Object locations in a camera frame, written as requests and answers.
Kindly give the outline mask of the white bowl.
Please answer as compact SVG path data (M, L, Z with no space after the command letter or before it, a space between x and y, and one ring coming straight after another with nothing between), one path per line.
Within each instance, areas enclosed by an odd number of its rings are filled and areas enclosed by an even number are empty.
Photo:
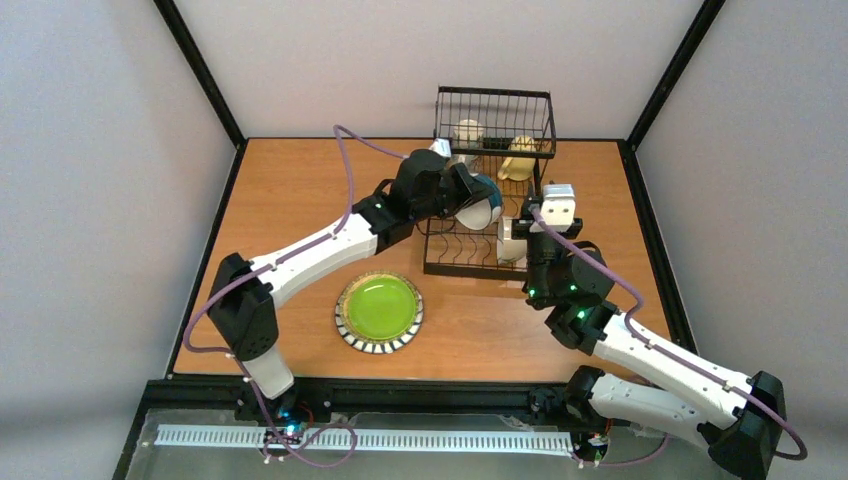
M455 218L464 227L472 231L480 231L499 219L503 211L503 198L498 185L487 175L474 173L472 178L475 184L490 187L493 192L485 199L460 210Z
M526 257L527 245L523 239L515 239L511 216L502 216L498 221L496 258L499 265L513 264Z

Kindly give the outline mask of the tall patterned ceramic cup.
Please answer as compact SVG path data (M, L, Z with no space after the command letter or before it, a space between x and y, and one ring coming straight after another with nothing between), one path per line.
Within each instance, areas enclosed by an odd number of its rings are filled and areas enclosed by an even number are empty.
M481 147L481 139L485 129L474 119L460 120L453 129L452 160L471 166L478 158L473 153L461 153L461 150L477 150Z

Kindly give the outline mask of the yellow ceramic mug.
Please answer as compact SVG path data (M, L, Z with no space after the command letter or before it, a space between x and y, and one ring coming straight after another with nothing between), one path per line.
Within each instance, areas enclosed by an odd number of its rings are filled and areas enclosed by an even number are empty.
M535 153L537 141L531 136L515 137L509 146L510 152ZM533 176L535 158L531 157L506 157L497 171L499 180L511 180L516 182L527 181Z

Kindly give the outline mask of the black wire dish rack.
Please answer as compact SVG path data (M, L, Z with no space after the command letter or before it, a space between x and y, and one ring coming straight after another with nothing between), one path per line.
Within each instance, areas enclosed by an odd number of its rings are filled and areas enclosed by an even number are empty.
M490 177L499 187L503 211L516 218L525 199L541 190L548 162L556 152L556 127L551 96L545 91L441 86L435 103L433 135L453 144L453 129L460 120L474 119L485 129L481 147L461 150L478 158L471 173ZM510 152L511 141L531 136L537 141L535 153ZM527 181L499 180L497 171L508 156L536 159L533 176ZM424 230L423 270L430 275L487 280L520 280L525 259L499 265L496 258L498 221L484 230L472 231L456 219L430 220Z

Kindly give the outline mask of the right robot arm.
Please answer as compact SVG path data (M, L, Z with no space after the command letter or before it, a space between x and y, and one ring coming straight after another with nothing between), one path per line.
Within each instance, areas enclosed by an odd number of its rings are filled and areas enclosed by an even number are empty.
M527 303L547 311L551 335L649 382L581 367L567 388L574 415L647 426L700 448L740 479L767 477L788 430L781 380L724 368L639 324L607 301L619 280L597 250L537 225L519 228L518 237L527 243Z

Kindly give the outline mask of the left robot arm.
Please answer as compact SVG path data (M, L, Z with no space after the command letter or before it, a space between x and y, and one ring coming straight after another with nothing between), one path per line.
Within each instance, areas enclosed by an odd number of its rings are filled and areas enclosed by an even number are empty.
M246 377L264 398L276 399L294 384L278 346L276 318L290 298L407 239L424 220L454 217L498 195L483 175L417 149L400 161L394 177L382 180L329 226L274 253L250 260L238 253L225 257L204 311Z

